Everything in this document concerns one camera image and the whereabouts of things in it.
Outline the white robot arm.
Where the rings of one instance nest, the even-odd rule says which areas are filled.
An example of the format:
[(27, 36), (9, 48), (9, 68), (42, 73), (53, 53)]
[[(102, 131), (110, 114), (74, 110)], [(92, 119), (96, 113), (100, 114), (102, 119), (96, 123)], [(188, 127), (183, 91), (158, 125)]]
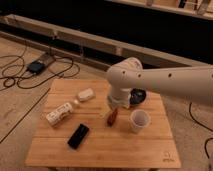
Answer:
[(139, 59), (130, 57), (106, 72), (110, 84), (110, 106), (130, 106), (132, 89), (175, 96), (213, 107), (213, 66), (144, 69)]

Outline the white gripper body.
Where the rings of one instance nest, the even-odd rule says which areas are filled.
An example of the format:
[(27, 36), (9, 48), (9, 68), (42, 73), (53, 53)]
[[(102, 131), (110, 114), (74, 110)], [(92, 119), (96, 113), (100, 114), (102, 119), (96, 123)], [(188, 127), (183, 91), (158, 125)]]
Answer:
[(107, 95), (108, 105), (111, 109), (117, 107), (124, 107), (128, 109), (130, 107), (130, 89), (119, 89), (111, 87)]

